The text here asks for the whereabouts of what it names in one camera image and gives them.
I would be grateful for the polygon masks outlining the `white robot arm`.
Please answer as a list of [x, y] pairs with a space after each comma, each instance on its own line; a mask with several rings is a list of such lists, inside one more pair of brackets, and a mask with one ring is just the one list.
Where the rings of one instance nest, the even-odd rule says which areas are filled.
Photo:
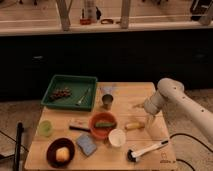
[[213, 113], [188, 97], [184, 93], [184, 85], [179, 81], [170, 78], [161, 79], [157, 83], [157, 90], [144, 101], [144, 110], [155, 116], [167, 100], [185, 110], [206, 139], [213, 144]]

